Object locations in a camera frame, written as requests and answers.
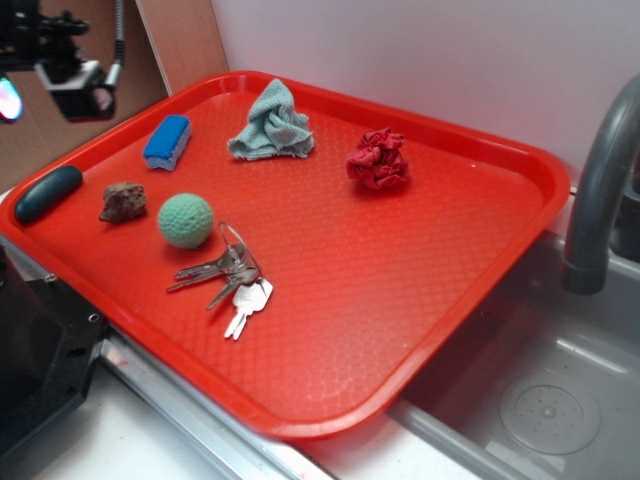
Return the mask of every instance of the wooden panel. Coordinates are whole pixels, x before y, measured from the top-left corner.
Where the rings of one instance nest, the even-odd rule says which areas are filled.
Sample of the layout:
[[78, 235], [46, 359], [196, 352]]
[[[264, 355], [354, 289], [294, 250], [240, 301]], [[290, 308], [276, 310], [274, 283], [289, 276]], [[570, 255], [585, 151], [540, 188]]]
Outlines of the wooden panel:
[[[102, 0], [48, 0], [42, 13], [70, 10], [90, 23], [90, 31], [76, 37], [88, 58], [107, 70], [113, 62], [115, 7]], [[116, 91], [117, 115], [108, 122], [72, 124], [58, 111], [34, 72], [10, 74], [24, 105], [23, 117], [13, 125], [0, 124], [0, 192], [4, 192], [51, 161], [86, 143], [114, 125], [166, 97], [160, 71], [134, 0], [125, 0], [126, 64]]]
[[136, 0], [169, 93], [228, 70], [210, 0]]

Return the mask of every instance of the green ball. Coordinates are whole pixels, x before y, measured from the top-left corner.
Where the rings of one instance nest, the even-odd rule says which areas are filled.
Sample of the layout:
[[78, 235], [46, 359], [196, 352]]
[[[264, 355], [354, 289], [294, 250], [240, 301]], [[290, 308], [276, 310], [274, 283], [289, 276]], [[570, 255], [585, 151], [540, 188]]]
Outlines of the green ball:
[[162, 205], [158, 213], [158, 227], [171, 245], [198, 248], [211, 234], [213, 211], [203, 198], [181, 193]]

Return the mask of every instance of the key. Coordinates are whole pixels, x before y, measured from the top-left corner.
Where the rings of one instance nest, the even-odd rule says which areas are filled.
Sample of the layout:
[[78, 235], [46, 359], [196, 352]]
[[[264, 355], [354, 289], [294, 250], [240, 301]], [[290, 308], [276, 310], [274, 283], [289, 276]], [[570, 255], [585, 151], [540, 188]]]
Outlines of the key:
[[227, 275], [227, 286], [222, 289], [216, 298], [209, 304], [207, 310], [211, 310], [230, 293], [234, 292], [240, 285], [248, 285], [253, 283], [259, 276], [259, 270], [256, 267], [247, 267], [236, 273]]
[[228, 275], [244, 270], [247, 266], [247, 258], [245, 248], [240, 245], [230, 245], [227, 250], [217, 259], [211, 262], [196, 265], [195, 267], [184, 268], [180, 270], [174, 278], [176, 280], [187, 279], [181, 283], [176, 283], [169, 288], [167, 292], [175, 292], [181, 288], [196, 283], [206, 282], [220, 275]]
[[264, 309], [271, 293], [273, 285], [266, 278], [259, 278], [251, 285], [241, 285], [238, 287], [233, 297], [233, 304], [236, 307], [236, 315], [229, 323], [227, 330], [224, 332], [224, 338], [233, 335], [234, 340], [240, 338], [240, 334], [247, 324], [247, 317], [254, 312]]

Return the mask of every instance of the gray faucet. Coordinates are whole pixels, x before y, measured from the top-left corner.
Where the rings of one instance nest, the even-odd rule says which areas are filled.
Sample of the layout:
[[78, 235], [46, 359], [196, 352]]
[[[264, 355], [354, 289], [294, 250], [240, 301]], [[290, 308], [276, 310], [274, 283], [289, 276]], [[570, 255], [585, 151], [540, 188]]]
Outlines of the gray faucet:
[[609, 246], [640, 262], [640, 75], [620, 91], [591, 147], [562, 258], [564, 288], [581, 295], [605, 284]]

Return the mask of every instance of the brown rock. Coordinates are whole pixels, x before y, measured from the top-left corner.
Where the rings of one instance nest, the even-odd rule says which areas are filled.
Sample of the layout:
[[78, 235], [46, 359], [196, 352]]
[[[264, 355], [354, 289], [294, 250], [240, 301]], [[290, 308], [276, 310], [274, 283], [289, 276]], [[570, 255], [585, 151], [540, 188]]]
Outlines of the brown rock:
[[109, 185], [103, 194], [102, 222], [118, 224], [147, 213], [147, 199], [142, 185], [131, 182]]

